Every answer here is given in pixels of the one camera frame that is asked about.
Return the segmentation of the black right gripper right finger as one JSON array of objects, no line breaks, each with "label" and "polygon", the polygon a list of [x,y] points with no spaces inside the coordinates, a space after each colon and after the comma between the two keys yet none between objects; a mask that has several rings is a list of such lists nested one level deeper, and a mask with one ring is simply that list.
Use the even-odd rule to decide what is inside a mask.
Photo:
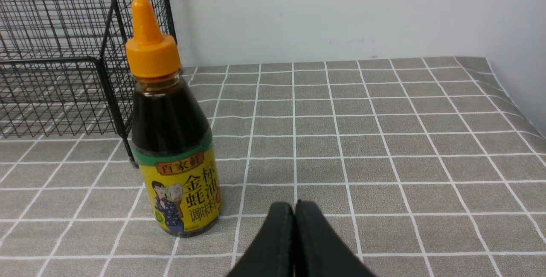
[{"label": "black right gripper right finger", "polygon": [[294,269],[297,277],[374,277],[336,234],[312,201],[295,206]]}]

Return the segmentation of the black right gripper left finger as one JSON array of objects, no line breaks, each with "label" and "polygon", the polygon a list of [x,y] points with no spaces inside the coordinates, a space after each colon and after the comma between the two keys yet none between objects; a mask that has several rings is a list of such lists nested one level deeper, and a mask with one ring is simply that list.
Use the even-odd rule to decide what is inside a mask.
[{"label": "black right gripper left finger", "polygon": [[229,277],[292,277],[294,213],[285,202],[272,203],[257,235]]}]

